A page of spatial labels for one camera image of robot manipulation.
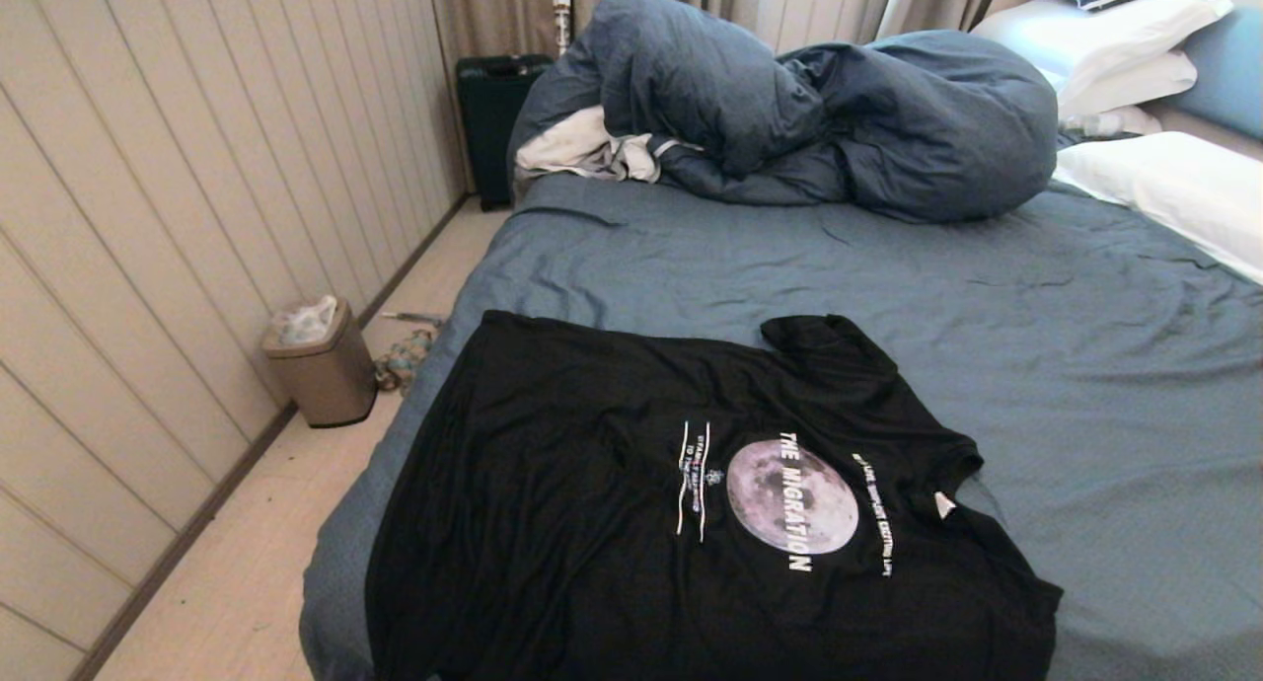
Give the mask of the black printed t-shirt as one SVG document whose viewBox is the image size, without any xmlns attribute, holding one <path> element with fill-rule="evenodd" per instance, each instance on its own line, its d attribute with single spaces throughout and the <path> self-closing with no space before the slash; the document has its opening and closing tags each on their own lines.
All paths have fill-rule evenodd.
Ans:
<svg viewBox="0 0 1263 681">
<path fill-rule="evenodd" d="M 1061 590 L 839 316 L 764 347 L 490 311 L 365 603 L 379 681 L 1046 681 Z"/>
</svg>

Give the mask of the teal patterned cloth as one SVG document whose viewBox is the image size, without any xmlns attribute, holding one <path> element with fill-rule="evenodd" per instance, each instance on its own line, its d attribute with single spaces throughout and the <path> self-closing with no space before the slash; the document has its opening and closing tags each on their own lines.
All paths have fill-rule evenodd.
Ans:
<svg viewBox="0 0 1263 681">
<path fill-rule="evenodd" d="M 374 360 L 374 375 L 380 392 L 399 392 L 405 394 L 416 383 L 416 375 L 422 363 L 433 347 L 438 331 L 423 327 L 410 331 L 405 339 L 397 340 Z"/>
</svg>

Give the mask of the black suitcase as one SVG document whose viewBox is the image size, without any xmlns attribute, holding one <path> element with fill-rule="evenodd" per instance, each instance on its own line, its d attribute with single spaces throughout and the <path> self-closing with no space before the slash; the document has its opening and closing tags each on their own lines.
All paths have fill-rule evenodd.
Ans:
<svg viewBox="0 0 1263 681">
<path fill-rule="evenodd" d="M 554 61 L 546 54 L 461 57 L 457 99 L 469 160 L 482 210 L 512 201 L 508 147 L 514 123 L 536 80 Z"/>
</svg>

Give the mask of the bronze trash bin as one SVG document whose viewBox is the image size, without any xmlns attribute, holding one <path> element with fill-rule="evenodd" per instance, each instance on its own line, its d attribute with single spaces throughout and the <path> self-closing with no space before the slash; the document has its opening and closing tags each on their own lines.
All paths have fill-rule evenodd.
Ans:
<svg viewBox="0 0 1263 681">
<path fill-rule="evenodd" d="M 272 371 L 306 423 L 316 430 L 368 419 L 376 402 L 373 358 L 350 303 L 337 299 L 333 326 L 325 339 L 303 346 L 280 346 L 269 327 L 261 340 L 261 353 Z"/>
</svg>

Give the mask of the clear plastic bin bag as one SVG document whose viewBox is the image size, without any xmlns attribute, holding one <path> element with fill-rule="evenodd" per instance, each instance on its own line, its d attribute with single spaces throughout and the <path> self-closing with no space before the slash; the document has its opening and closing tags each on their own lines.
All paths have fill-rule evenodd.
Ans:
<svg viewBox="0 0 1263 681">
<path fill-rule="evenodd" d="M 303 346 L 325 339 L 333 326 L 338 299 L 325 294 L 314 302 L 298 304 L 272 317 L 270 335 L 280 346 Z"/>
</svg>

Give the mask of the crumpled dark blue duvet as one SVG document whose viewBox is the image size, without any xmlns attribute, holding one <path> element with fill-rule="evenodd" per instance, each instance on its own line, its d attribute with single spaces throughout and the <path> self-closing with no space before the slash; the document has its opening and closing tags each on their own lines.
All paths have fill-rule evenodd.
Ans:
<svg viewBox="0 0 1263 681">
<path fill-rule="evenodd" d="M 1024 57 L 960 32 L 775 56 L 676 0 L 602 0 L 537 80 L 508 147 L 600 106 L 613 135 L 673 147 L 655 182 L 726 203 L 853 203 L 912 224 L 993 219 L 1057 164 L 1055 88 Z"/>
</svg>

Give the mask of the bed with blue sheet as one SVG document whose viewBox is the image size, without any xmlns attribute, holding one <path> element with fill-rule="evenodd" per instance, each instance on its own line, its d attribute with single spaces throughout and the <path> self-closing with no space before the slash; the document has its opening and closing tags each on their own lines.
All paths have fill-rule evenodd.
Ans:
<svg viewBox="0 0 1263 681">
<path fill-rule="evenodd" d="M 1263 289 L 1127 208 L 1051 187 L 908 225 L 542 179 L 474 268 L 386 438 L 320 532 L 299 638 L 317 681 L 379 681 L 365 603 L 397 481 L 490 311 L 764 347 L 839 316 L 976 443 L 959 504 L 1060 588 L 1046 681 L 1263 681 Z"/>
</svg>

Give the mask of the white sheer curtain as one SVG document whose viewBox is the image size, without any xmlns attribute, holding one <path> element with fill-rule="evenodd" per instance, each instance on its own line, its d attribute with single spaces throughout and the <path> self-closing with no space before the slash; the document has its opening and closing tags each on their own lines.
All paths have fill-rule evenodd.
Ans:
<svg viewBox="0 0 1263 681">
<path fill-rule="evenodd" d="M 823 42 L 877 39 L 890 0 L 759 0 L 755 35 L 778 54 Z"/>
</svg>

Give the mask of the small white pillow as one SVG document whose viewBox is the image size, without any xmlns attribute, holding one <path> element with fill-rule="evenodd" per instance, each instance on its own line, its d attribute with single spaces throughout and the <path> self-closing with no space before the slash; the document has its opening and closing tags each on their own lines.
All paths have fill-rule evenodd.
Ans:
<svg viewBox="0 0 1263 681">
<path fill-rule="evenodd" d="M 1153 135 L 1162 131 L 1162 123 L 1138 106 L 1125 106 L 1105 112 L 1082 112 L 1062 118 L 1060 131 L 1081 138 L 1114 138 Z"/>
</svg>

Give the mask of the flat white pillow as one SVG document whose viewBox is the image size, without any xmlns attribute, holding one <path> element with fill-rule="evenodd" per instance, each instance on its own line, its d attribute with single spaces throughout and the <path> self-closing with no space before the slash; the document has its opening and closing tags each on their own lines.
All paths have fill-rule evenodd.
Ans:
<svg viewBox="0 0 1263 681">
<path fill-rule="evenodd" d="M 1058 116 L 1104 114 L 1180 95 L 1197 83 L 1199 71 L 1183 51 L 1142 61 L 1127 69 L 1087 80 L 1079 88 L 1066 86 L 1058 95 Z"/>
</svg>

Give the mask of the large white pillow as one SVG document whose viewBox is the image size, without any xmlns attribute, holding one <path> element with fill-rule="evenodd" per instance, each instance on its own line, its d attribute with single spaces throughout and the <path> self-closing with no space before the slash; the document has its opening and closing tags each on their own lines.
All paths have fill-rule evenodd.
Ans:
<svg viewBox="0 0 1263 681">
<path fill-rule="evenodd" d="M 1134 0 L 1101 11 L 1085 11 L 1070 0 L 1031 0 L 986 16 L 973 34 L 1055 75 L 1057 92 L 1074 95 L 1163 56 L 1231 10 L 1231 0 Z"/>
</svg>

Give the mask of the long white pillow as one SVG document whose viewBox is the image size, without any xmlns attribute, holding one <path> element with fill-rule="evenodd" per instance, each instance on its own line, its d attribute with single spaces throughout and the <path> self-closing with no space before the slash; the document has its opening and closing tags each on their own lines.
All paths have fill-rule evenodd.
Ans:
<svg viewBox="0 0 1263 681">
<path fill-rule="evenodd" d="M 1066 147 L 1055 179 L 1144 214 L 1263 286 L 1263 160 L 1159 131 Z"/>
</svg>

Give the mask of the blue padded headboard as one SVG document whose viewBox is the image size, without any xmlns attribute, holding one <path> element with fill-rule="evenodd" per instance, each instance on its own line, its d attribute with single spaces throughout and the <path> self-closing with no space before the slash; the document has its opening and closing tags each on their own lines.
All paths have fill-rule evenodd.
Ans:
<svg viewBox="0 0 1263 681">
<path fill-rule="evenodd" d="M 1263 142 L 1263 8 L 1235 8 L 1188 37 L 1182 51 L 1197 80 L 1171 102 Z"/>
</svg>

